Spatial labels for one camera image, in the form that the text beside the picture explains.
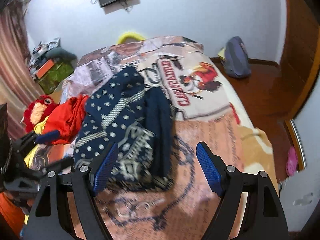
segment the curtain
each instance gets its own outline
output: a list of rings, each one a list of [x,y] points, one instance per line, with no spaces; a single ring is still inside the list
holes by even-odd
[[[0,13],[0,104],[8,104],[8,133],[12,139],[25,134],[24,124],[20,124],[23,112],[44,94],[30,76],[30,56],[22,2],[14,0]]]

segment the bag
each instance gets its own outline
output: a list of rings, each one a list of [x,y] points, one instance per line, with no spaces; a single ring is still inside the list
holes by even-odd
[[[244,78],[251,74],[248,53],[240,37],[227,42],[224,57],[221,62],[230,77]]]

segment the wooden floor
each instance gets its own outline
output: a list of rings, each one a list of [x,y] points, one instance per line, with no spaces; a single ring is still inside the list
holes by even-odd
[[[222,65],[216,65],[236,90],[253,125],[267,134],[273,146],[277,180],[284,180],[287,154],[292,145],[284,117],[298,96],[294,85],[290,86],[281,76],[280,68],[272,65],[252,64],[252,75],[241,80],[227,76]]]

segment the bed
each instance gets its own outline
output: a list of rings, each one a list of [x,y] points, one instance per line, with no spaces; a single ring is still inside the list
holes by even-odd
[[[144,77],[146,89],[160,86],[178,109],[171,157],[175,183],[165,192],[105,189],[100,193],[96,203],[114,239],[201,238],[219,198],[211,192],[196,159],[199,141],[240,171],[267,171],[276,187],[267,136],[253,127],[233,87],[195,41],[166,36],[93,51],[80,59],[75,72],[64,81],[60,103],[79,94],[93,94],[129,65]],[[39,146],[31,168],[72,156],[75,141]],[[72,194],[68,198],[76,233],[84,237]],[[245,200],[243,194],[230,237],[238,234]]]

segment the red stuffed toy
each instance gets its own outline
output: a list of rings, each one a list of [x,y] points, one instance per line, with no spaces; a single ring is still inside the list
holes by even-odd
[[[56,104],[53,99],[47,95],[40,96],[39,99],[32,102],[23,114],[26,133],[33,131],[35,125],[44,121],[58,105],[59,104]]]

